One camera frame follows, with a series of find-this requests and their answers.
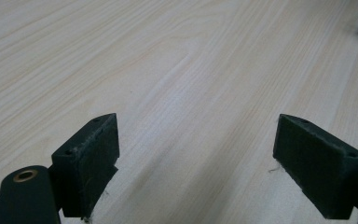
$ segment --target table surface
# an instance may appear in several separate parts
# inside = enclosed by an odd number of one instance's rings
[[[281,113],[358,148],[358,0],[0,1],[0,182],[108,113],[93,223],[356,223],[272,149]]]

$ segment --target light wood surface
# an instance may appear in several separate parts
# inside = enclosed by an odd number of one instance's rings
[[[0,182],[116,112],[93,223],[357,223],[325,220],[272,158],[281,113],[358,148],[357,16],[358,0],[0,1]]]

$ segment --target wooden table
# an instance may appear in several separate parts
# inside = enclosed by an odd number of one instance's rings
[[[0,1],[0,182],[116,112],[93,223],[356,223],[325,220],[272,148],[281,113],[358,148],[357,16],[358,0]]]

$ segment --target black object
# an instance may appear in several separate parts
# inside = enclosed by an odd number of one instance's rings
[[[313,123],[280,115],[273,157],[326,218],[358,208],[358,150]]]
[[[116,114],[88,122],[52,154],[49,167],[29,166],[8,175],[0,188],[0,223],[61,223],[90,217],[119,157]]]

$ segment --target brass ring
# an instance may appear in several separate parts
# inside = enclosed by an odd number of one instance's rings
[[[37,175],[37,170],[24,170],[13,177],[13,181],[20,183],[34,178]]]

